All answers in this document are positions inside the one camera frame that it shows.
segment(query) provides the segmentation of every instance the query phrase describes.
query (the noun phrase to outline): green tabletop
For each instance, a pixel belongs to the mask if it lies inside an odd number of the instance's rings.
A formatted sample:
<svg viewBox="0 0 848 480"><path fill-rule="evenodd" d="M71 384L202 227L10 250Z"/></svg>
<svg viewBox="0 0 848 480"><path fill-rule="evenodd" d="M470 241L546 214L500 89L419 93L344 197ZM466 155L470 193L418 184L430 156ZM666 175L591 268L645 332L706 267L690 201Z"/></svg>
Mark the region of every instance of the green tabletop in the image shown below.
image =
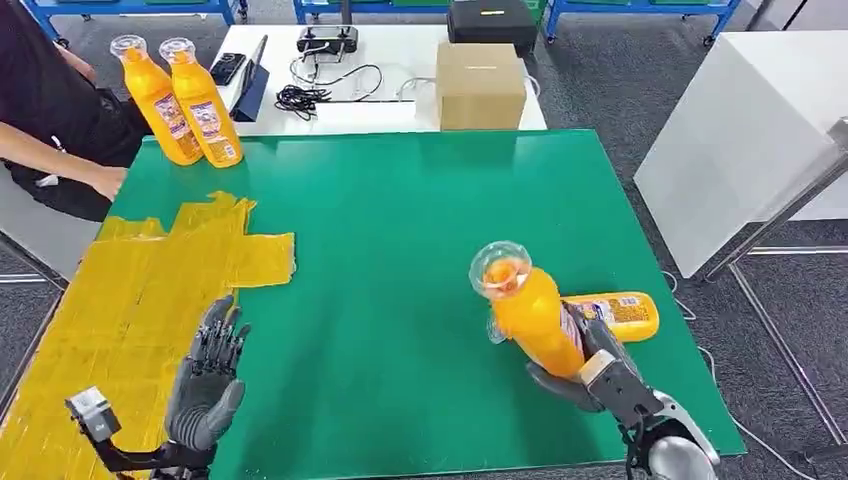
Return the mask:
<svg viewBox="0 0 848 480"><path fill-rule="evenodd" d="M142 147L111 214L166 228L186 201L258 201L249 233L296 234L288 285L240 293L247 395L213 478L338 478L619 461L609 414L542 391L486 336L468 283L494 240L563 294L638 290L657 335L628 350L722 454L744 452L593 131L245 138L245 161L180 168Z"/></svg>

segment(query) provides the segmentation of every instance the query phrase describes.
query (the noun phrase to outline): person's hand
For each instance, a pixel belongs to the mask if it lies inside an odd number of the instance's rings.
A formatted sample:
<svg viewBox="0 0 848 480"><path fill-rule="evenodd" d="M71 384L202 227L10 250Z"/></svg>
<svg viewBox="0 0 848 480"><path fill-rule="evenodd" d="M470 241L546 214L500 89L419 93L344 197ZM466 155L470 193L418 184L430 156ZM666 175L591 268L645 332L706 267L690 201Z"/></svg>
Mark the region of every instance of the person's hand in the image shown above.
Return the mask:
<svg viewBox="0 0 848 480"><path fill-rule="evenodd" d="M168 400L168 438L192 450L208 450L218 442L244 397L236 365L250 329L245 325L234 333L241 310L232 307L228 295L206 312Z"/></svg>
<svg viewBox="0 0 848 480"><path fill-rule="evenodd" d="M121 189L124 180L127 178L127 169L121 167L103 167L98 165L97 170L87 182L91 187L97 190L97 193L108 198L109 201L114 201L118 190Z"/></svg>

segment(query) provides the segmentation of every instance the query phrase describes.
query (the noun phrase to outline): robotic arm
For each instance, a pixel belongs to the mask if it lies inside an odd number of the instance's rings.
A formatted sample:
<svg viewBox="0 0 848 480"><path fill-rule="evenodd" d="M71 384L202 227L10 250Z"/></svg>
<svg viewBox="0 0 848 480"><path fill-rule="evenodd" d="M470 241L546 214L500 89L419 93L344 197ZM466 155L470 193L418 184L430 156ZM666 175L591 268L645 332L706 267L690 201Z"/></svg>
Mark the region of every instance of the robotic arm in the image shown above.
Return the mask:
<svg viewBox="0 0 848 480"><path fill-rule="evenodd" d="M120 472L152 470L154 480L206 480L217 441L227 431L244 396L236 366L249 333L237 332L233 297L216 301L195 334L177 371L165 418L169 440L151 452L125 452L111 437L121 428L106 398L91 387L65 401L80 431L103 464ZM686 410L669 395L645 385L633 360L606 324L566 309L581 331L588 361L577 378L564 380L535 363L527 370L537 384L589 412L609 410L627 445L625 468L664 480L715 480L715 449Z"/></svg>
<svg viewBox="0 0 848 480"><path fill-rule="evenodd" d="M606 323L587 320L565 305L583 336L588 361L574 381L548 374L535 363L527 370L537 384L589 412L609 410L627 445L627 478L641 469L652 478L715 480L718 453L689 413L671 396L645 385L633 359Z"/></svg>
<svg viewBox="0 0 848 480"><path fill-rule="evenodd" d="M165 431L169 440L152 452L125 452L111 440L121 426L106 398L91 387L65 400L80 431L100 460L119 478L120 472L152 470L157 480L205 480L217 441L227 431L244 397L236 378L248 325L236 331L241 313L233 297L217 300L197 329L189 354L174 380Z"/></svg>

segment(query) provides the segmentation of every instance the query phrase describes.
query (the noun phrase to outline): floor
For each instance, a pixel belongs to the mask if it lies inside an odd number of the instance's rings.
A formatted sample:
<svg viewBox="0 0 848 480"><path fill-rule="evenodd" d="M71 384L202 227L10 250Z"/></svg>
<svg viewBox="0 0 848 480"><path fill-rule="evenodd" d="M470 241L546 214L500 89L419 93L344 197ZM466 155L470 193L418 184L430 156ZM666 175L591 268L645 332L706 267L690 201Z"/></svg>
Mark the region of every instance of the floor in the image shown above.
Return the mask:
<svg viewBox="0 0 848 480"><path fill-rule="evenodd" d="M744 27L753 12L743 2L731 29ZM288 2L254 0L254 23L294 23ZM441 23L440 16L357 15L361 23ZM191 38L200 61L209 65L226 33L219 17L95 17L55 22L72 49L95 66L99 83L124 92L121 70L108 53L108 42L122 33L138 33L149 45L173 35ZM632 176L653 139L700 65L706 50L701 39L712 19L676 16L572 15L558 24L559 40L542 41L530 70L542 87L540 101L551 128L589 127L598 131L661 266L674 264L648 214ZM788 225L772 243L848 244L846 222ZM848 336L842 281L845 257L757 257L741 267L843 428L848 428ZM0 273L20 271L0 254ZM56 292L46 286L0 289L0 386L5 386ZM778 355L745 297L729 275L715 283L681 282L677 292L698 318L690 322L698 343L717 361L718 384L731 412L812 477L844 479L848 461L833 461L814 471L799 452L828 444L827 433L800 387ZM763 448L746 438L749 454L722 459L722 479L796 478ZM465 475L469 479L623 478L620 465L533 472Z"/></svg>

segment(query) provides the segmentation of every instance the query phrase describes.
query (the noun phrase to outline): bottle cap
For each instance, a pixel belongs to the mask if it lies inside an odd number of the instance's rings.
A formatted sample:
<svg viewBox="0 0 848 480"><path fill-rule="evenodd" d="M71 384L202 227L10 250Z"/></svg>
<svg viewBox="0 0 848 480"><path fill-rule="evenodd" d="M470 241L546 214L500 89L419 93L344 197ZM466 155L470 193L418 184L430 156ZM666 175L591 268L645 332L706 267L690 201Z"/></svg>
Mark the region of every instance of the bottle cap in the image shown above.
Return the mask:
<svg viewBox="0 0 848 480"><path fill-rule="evenodd" d="M169 38L159 45L159 55L171 65L194 62L194 51L194 43L183 37Z"/></svg>
<svg viewBox="0 0 848 480"><path fill-rule="evenodd" d="M147 42L138 35L121 35L112 40L109 51L122 62L136 62L147 56Z"/></svg>
<svg viewBox="0 0 848 480"><path fill-rule="evenodd" d="M471 261L468 279L477 293L493 300L517 292L532 268L530 255L523 246L502 240L477 252Z"/></svg>

